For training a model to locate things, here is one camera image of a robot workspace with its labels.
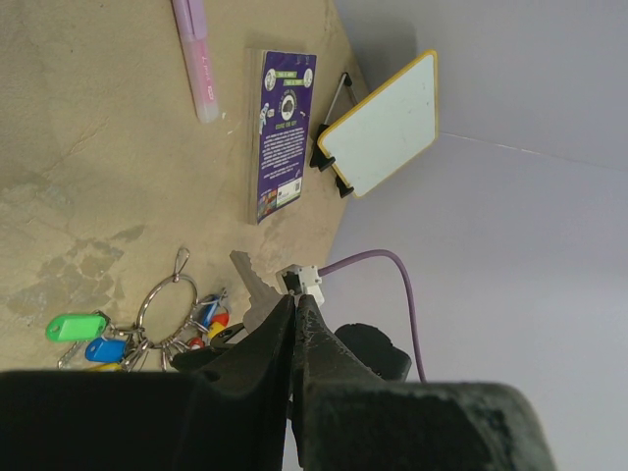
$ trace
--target key tag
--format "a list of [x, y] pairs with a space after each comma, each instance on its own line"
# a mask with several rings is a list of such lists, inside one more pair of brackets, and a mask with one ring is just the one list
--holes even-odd
[[219, 299], [216, 296], [212, 296], [212, 299], [209, 302], [207, 302], [207, 308], [205, 309], [205, 312], [200, 321], [200, 324], [205, 329], [209, 329], [209, 325], [212, 322], [212, 318], [214, 317], [214, 314], [216, 314], [216, 311], [218, 310], [218, 302], [219, 302]]
[[126, 340], [103, 339], [92, 340], [85, 349], [85, 359], [98, 363], [116, 363], [125, 356]]
[[220, 334], [224, 329], [226, 329], [225, 326], [223, 326], [222, 324], [218, 322], [214, 322], [211, 326], [209, 326], [207, 337], [209, 338], [209, 340], [211, 340], [212, 338]]
[[91, 314], [63, 314], [46, 327], [46, 337], [52, 341], [81, 341], [100, 337], [109, 323], [102, 311]]
[[85, 371], [124, 371], [120, 363], [105, 363], [104, 365], [92, 366]]
[[223, 327], [227, 327], [229, 325], [229, 312], [223, 312], [221, 314], [215, 314], [212, 318], [212, 324], [221, 324]]

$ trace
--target key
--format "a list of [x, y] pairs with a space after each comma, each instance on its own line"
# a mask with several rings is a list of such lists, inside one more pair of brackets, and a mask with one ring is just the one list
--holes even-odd
[[63, 314], [48, 324], [46, 337], [52, 341], [92, 340], [102, 335], [108, 323], [100, 313]]
[[166, 353], [166, 348], [163, 347], [161, 349], [161, 371], [168, 371], [168, 354]]
[[125, 340], [98, 338], [85, 349], [85, 358], [97, 363], [116, 363], [124, 358], [126, 348]]
[[139, 345], [127, 352], [127, 356], [120, 363], [123, 371], [132, 371], [139, 359], [146, 354], [146, 350], [152, 346], [152, 343], [148, 339], [142, 340]]
[[64, 355], [59, 358], [57, 362], [57, 368], [60, 370], [65, 370], [68, 368], [68, 363], [72, 360], [77, 353], [79, 353], [80, 348], [86, 344], [86, 341], [75, 341], [74, 345], [70, 347], [68, 351], [64, 353]]
[[262, 325], [282, 296], [276, 289], [266, 285], [257, 276], [251, 266], [248, 253], [234, 250], [230, 257], [250, 294], [248, 300], [251, 303], [251, 308], [244, 313], [242, 323], [246, 330], [251, 333]]

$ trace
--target green key tag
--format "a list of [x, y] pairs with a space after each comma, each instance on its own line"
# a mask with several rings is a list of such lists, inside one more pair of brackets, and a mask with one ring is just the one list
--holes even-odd
[[99, 314], [64, 314], [48, 324], [46, 337], [52, 341], [92, 340], [102, 335], [107, 323]]

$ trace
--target white wall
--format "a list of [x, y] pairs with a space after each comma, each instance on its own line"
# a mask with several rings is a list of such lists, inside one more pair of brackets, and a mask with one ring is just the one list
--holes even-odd
[[[444, 134], [351, 201], [330, 261], [397, 252], [429, 379], [512, 384], [560, 469], [628, 469], [628, 7], [337, 2], [372, 85], [439, 52]], [[411, 351], [391, 262], [325, 293], [331, 328], [373, 324]]]
[[[330, 260], [398, 253], [430, 380], [512, 384], [560, 469], [625, 470], [627, 234], [628, 174], [442, 136], [350, 205]], [[393, 263], [354, 267], [325, 280], [329, 326], [375, 325], [411, 352]]]

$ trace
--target purple book cover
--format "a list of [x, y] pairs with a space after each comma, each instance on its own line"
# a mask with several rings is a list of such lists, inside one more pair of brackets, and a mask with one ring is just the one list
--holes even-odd
[[257, 223], [301, 195], [316, 56], [268, 51], [259, 113]]

